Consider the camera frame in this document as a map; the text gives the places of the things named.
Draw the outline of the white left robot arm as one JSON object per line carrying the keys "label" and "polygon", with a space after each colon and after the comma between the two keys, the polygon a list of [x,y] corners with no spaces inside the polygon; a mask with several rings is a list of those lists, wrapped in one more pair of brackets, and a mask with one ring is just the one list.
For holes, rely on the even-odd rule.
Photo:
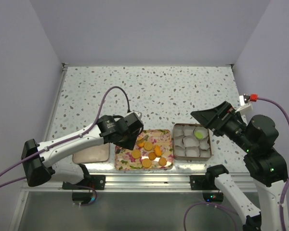
{"label": "white left robot arm", "polygon": [[143,131],[142,114],[132,111],[125,116],[104,115],[94,123],[64,137],[37,143],[27,140],[21,155],[27,184],[30,187],[49,181],[63,181],[85,189],[91,178],[87,168],[75,164],[71,156],[87,148],[112,143],[132,149]]}

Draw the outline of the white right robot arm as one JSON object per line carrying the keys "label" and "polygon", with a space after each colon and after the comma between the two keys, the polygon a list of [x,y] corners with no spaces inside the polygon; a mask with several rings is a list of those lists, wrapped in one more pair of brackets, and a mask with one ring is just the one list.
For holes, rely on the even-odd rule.
{"label": "white right robot arm", "polygon": [[245,166],[256,186],[260,207],[255,206],[234,183],[224,165],[207,168],[206,186],[219,189],[243,223],[245,231],[289,231],[287,202],[283,192],[289,176],[287,164],[274,149],[279,133],[274,121],[255,115],[245,123],[239,110],[228,103],[191,116],[215,136],[226,136],[246,154]]}

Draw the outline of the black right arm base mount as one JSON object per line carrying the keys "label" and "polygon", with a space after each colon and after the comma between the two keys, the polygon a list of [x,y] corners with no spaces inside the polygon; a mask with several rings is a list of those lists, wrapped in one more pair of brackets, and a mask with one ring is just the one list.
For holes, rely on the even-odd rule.
{"label": "black right arm base mount", "polygon": [[190,188],[193,191],[202,191],[205,202],[223,202],[223,193],[215,186],[215,179],[223,173],[229,173],[224,165],[207,168],[204,175],[190,175]]}

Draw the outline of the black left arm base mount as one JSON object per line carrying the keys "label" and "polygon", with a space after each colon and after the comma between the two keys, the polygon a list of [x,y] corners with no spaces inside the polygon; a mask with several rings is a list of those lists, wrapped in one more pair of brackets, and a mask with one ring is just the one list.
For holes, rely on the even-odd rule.
{"label": "black left arm base mount", "polygon": [[104,190],[106,183],[105,175],[91,175],[84,164],[79,164],[83,171],[84,179],[79,183],[72,184],[63,182],[63,190],[88,190],[88,192],[72,192],[73,203],[78,203],[79,207],[89,206],[97,200],[97,190]]}

